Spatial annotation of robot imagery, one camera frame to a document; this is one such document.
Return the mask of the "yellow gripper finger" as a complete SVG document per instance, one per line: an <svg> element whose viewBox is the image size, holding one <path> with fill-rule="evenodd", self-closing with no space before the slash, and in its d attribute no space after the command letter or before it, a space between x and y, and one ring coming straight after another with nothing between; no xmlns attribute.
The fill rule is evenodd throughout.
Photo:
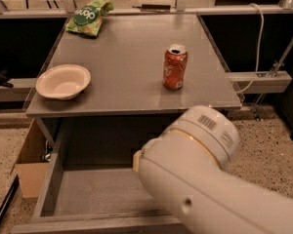
<svg viewBox="0 0 293 234"><path fill-rule="evenodd" d="M141 154L142 151L139 150L133 155L133 171L136 173L139 171Z"/></svg>

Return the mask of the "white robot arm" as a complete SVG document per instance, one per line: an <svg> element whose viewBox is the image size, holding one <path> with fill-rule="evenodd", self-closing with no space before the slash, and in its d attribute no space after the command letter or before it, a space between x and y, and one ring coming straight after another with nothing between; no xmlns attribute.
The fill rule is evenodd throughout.
<svg viewBox="0 0 293 234"><path fill-rule="evenodd" d="M224 171L239 134L222 113L194 106L141 150L139 178L194 234L293 234L293 200Z"/></svg>

